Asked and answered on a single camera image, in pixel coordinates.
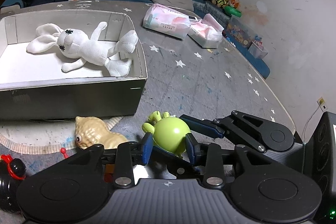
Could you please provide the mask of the green frog toy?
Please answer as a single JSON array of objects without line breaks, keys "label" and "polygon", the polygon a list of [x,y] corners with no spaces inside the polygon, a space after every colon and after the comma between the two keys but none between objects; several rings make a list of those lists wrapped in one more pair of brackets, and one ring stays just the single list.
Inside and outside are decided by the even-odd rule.
[{"label": "green frog toy", "polygon": [[191,132],[189,126],[169,112],[152,112],[142,124],[144,133],[151,133],[155,144],[178,157],[186,151],[185,137]]}]

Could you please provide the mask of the beige peanut toy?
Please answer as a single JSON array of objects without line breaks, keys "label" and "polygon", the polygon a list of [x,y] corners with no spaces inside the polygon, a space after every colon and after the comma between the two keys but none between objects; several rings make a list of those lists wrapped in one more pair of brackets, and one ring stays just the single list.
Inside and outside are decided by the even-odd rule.
[{"label": "beige peanut toy", "polygon": [[114,149],[128,140],[120,133],[111,132],[100,118],[76,117],[75,142],[81,149],[86,149],[94,144],[102,144],[105,149]]}]

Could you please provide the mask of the small red alien toy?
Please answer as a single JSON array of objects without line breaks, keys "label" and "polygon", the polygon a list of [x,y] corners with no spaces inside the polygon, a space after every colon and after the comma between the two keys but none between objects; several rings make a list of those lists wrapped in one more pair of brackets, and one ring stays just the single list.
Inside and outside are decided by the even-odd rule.
[{"label": "small red alien toy", "polygon": [[67,154],[67,150],[64,147],[60,149],[60,153],[64,156],[65,159],[69,157]]}]

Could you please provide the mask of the small tissue pack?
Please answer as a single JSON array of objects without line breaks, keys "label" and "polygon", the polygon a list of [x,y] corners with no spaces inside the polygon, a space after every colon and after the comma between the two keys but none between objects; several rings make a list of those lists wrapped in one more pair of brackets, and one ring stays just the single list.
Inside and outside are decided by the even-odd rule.
[{"label": "small tissue pack", "polygon": [[188,36],[202,48],[217,49],[222,42],[224,27],[211,15],[191,24]]}]

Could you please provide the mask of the clear toy storage box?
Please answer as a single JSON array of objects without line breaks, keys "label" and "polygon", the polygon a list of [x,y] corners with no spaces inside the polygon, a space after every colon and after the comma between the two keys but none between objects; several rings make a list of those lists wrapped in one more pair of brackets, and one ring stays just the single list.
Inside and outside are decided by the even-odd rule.
[{"label": "clear toy storage box", "polygon": [[226,31],[237,41],[243,48],[256,59],[263,59],[268,54],[263,44],[263,38],[259,36],[252,28],[244,24],[240,18],[232,15],[226,26]]}]

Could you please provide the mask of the white cardboard box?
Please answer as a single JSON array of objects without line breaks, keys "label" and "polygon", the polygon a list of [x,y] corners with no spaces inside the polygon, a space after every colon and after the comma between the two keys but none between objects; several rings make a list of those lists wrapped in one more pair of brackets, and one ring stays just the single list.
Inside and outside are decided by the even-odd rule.
[{"label": "white cardboard box", "polygon": [[1,18],[1,119],[132,115],[147,80],[131,18],[99,10]]}]

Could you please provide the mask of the black haired red doll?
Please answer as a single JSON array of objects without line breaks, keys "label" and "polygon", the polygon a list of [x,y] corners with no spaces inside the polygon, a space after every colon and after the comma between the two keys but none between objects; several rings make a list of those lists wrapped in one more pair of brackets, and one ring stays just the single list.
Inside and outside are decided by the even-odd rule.
[{"label": "black haired red doll", "polygon": [[21,182],[26,178],[26,165],[21,159],[11,155],[1,155],[1,210],[10,213],[19,211],[16,192]]}]

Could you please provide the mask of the green toy bottle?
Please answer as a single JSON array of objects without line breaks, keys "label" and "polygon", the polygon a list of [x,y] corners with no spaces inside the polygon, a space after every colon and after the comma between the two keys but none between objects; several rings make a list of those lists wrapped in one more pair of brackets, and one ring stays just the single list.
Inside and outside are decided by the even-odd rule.
[{"label": "green toy bottle", "polygon": [[231,6],[225,6],[224,7],[224,12],[228,15],[228,16],[237,16],[238,18],[240,18],[242,16],[242,12],[231,7]]}]

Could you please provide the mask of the white plush rabbit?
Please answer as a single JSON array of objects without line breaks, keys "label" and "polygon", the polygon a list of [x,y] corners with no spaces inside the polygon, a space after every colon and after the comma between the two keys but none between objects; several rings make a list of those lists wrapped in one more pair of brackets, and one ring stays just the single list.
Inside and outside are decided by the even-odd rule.
[{"label": "white plush rabbit", "polygon": [[112,77],[125,77],[129,74],[132,60],[111,60],[117,53],[133,53],[138,43],[138,36],[134,30],[128,31],[122,38],[110,46],[99,40],[100,34],[108,26],[107,22],[100,22],[91,36],[84,31],[67,28],[62,29],[56,24],[47,23],[38,26],[37,37],[31,41],[26,51],[37,54],[48,51],[57,46],[63,56],[74,59],[72,63],[64,63],[64,73],[83,67],[86,63],[105,67]]}]

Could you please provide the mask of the large tissue pack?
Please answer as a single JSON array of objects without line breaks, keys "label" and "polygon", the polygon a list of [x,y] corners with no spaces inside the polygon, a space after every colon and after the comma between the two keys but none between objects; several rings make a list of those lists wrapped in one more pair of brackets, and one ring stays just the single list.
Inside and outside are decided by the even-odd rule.
[{"label": "large tissue pack", "polygon": [[184,40],[189,33],[191,22],[188,15],[164,5],[153,4],[147,10],[142,26]]}]

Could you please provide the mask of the yellow bear plush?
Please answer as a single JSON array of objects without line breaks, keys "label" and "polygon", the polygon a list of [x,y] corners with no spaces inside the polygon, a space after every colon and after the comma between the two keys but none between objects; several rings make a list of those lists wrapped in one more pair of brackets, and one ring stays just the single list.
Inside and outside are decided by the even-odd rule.
[{"label": "yellow bear plush", "polygon": [[230,7],[233,7],[234,9],[237,9],[240,6],[240,1],[239,0],[215,0],[214,4],[218,8],[230,6]]}]

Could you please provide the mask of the wall power socket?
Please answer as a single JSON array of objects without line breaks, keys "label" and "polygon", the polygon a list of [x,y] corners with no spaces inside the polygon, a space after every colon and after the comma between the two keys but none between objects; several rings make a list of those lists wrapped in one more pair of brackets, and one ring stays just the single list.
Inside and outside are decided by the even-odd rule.
[{"label": "wall power socket", "polygon": [[326,105],[326,101],[324,100],[323,97],[320,97],[317,100],[317,103],[318,103],[318,106],[319,106],[319,108],[321,109],[322,112],[325,112],[328,109],[328,107]]}]

